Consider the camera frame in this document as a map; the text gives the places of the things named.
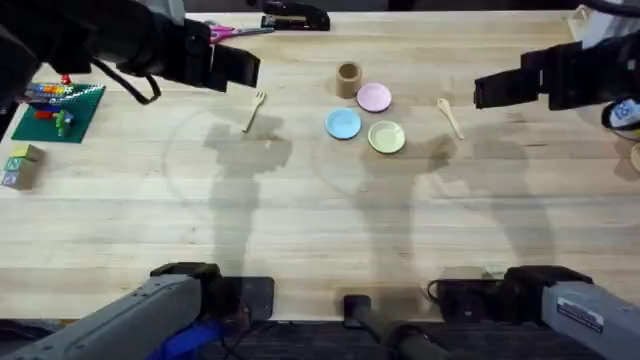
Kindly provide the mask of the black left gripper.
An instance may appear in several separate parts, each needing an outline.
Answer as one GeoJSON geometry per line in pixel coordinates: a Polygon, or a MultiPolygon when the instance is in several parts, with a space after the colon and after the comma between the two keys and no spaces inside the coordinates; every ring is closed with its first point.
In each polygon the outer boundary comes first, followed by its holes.
{"type": "Polygon", "coordinates": [[[261,60],[249,51],[222,44],[213,49],[210,29],[204,23],[185,19],[176,25],[166,16],[152,15],[151,28],[141,48],[117,64],[128,75],[155,75],[193,87],[226,93],[229,83],[256,88],[261,60]]]}

